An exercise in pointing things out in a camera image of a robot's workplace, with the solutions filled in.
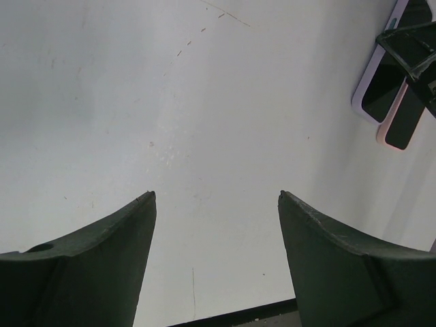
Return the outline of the lilac phone case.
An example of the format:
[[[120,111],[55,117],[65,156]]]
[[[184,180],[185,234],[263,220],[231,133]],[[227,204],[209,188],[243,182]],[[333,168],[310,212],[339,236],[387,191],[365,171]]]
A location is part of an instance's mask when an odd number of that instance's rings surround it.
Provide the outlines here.
[[[399,92],[404,77],[387,52],[375,45],[352,96],[352,109],[367,121],[381,125]]]

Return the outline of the purple smartphone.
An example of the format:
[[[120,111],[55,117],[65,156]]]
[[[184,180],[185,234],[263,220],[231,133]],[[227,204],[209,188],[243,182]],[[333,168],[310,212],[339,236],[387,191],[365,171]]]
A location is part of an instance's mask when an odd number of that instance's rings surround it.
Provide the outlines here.
[[[418,126],[425,106],[416,94],[408,89],[394,114],[386,132],[386,144],[396,149],[405,150]]]

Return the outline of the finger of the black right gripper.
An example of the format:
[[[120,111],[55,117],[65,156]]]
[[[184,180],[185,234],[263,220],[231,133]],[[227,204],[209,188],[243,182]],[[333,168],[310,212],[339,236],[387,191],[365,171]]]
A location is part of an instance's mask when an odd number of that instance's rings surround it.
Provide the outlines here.
[[[385,30],[376,42],[394,59],[409,87],[435,115],[435,23]]]

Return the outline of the phone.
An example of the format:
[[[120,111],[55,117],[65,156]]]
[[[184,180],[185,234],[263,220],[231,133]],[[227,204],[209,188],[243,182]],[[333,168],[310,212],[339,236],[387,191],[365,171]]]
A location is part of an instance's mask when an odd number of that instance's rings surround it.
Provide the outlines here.
[[[427,1],[397,1],[386,30],[431,22],[433,13]],[[352,106],[374,124],[385,121],[399,91],[404,75],[392,57],[380,46],[369,59],[352,99]]]

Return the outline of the pink phone case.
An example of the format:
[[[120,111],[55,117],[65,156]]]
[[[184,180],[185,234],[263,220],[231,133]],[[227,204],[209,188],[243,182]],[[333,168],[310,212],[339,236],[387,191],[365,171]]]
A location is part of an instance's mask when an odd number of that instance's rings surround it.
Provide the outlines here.
[[[387,114],[385,120],[379,126],[379,128],[377,130],[377,135],[376,135],[376,140],[377,140],[378,144],[387,146],[391,149],[395,149],[396,151],[403,151],[403,150],[400,149],[399,147],[388,144],[386,142],[386,135],[387,135],[388,130],[390,129],[390,127],[392,125],[393,119],[397,113],[397,110],[399,109],[399,106],[403,100],[403,97],[404,97],[407,89],[408,89],[408,85],[407,85],[406,81],[404,80],[400,86],[399,92],[396,94],[396,96],[394,98],[394,101],[393,101],[393,103],[388,111],[388,114]]]

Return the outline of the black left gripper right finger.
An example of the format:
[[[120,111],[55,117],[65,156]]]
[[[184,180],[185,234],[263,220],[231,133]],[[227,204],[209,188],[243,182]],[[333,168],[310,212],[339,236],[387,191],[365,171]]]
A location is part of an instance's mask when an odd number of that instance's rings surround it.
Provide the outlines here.
[[[375,238],[288,191],[279,221],[303,326],[434,326],[435,254]]]

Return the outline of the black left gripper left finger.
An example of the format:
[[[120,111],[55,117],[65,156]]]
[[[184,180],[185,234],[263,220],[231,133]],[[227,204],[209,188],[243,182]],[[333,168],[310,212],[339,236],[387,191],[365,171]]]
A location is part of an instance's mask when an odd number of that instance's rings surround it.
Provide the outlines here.
[[[2,326],[132,326],[156,222],[148,191],[25,252],[1,254]]]

